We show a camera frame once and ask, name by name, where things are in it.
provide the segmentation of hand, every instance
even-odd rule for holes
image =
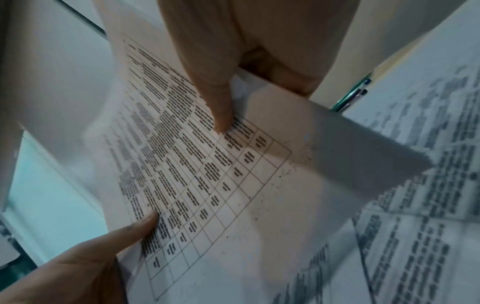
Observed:
[[[303,96],[332,66],[360,0],[157,0],[179,58],[211,109],[233,121],[238,66]]]
[[[146,237],[157,221],[153,211],[135,224],[72,247],[0,293],[0,303],[124,303],[116,255]]]

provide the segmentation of table grid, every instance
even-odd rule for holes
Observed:
[[[142,242],[156,297],[203,256],[291,151],[240,115],[220,135],[193,84],[124,35],[125,100],[104,135],[132,221],[156,209]]]

